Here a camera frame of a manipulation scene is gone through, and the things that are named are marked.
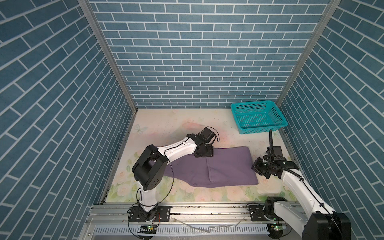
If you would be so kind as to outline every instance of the black mounting plate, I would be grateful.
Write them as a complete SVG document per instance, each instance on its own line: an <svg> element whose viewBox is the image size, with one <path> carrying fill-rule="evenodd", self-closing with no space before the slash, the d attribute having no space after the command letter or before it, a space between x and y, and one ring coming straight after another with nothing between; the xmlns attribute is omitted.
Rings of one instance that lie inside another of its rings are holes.
<svg viewBox="0 0 384 240"><path fill-rule="evenodd" d="M268 219L264 216L264 206L260 206L257 204L250 204L248 205L249 214L251 216L251 221L253 222L259 222L259 221L268 221Z"/></svg>
<svg viewBox="0 0 384 240"><path fill-rule="evenodd" d="M170 206L158 206L155 214L155 222L159 221L158 217L160 214L160 222L169 222L170 216ZM131 217L129 218L129 222L145 222L145 217L141 214L138 206L132 207Z"/></svg>

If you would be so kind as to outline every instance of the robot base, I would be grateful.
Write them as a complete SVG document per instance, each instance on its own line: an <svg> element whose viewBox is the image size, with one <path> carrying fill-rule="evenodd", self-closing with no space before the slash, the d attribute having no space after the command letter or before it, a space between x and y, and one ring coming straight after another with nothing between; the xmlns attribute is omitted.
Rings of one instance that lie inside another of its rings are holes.
<svg viewBox="0 0 384 240"><path fill-rule="evenodd" d="M170 206L158 206L154 215L158 216L158 214L160 214L160 222L169 222ZM132 207L129 222L152 222L152 220L153 218L147 219L147 217L141 213L139 207Z"/></svg>

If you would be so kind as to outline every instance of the side wall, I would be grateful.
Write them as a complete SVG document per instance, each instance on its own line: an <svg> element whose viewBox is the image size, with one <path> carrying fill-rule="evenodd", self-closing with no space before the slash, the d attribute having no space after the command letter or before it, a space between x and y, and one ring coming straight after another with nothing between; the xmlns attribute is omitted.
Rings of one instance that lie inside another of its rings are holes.
<svg viewBox="0 0 384 240"><path fill-rule="evenodd" d="M310 183L367 240L384 225L383 12L341 1L281 106Z"/></svg>
<svg viewBox="0 0 384 240"><path fill-rule="evenodd" d="M329 0L91 0L139 108L275 101Z"/></svg>
<svg viewBox="0 0 384 240"><path fill-rule="evenodd" d="M131 110L77 0L0 2L0 239L78 237Z"/></svg>

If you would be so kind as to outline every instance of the purple fabric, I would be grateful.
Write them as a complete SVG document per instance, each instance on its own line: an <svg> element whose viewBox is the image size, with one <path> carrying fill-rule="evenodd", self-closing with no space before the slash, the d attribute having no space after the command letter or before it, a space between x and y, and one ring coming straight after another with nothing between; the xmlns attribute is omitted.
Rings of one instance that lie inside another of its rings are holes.
<svg viewBox="0 0 384 240"><path fill-rule="evenodd" d="M172 162L175 178L193 187L257 185L248 147L215 148L213 157L185 155ZM164 176L172 177L168 164Z"/></svg>

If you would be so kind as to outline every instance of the back wall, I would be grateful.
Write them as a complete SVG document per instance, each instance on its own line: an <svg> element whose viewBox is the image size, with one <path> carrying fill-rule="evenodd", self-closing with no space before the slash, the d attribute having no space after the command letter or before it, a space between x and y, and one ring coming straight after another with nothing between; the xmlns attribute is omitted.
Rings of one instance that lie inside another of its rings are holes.
<svg viewBox="0 0 384 240"><path fill-rule="evenodd" d="M329 0L92 0L139 108L275 101Z"/></svg>

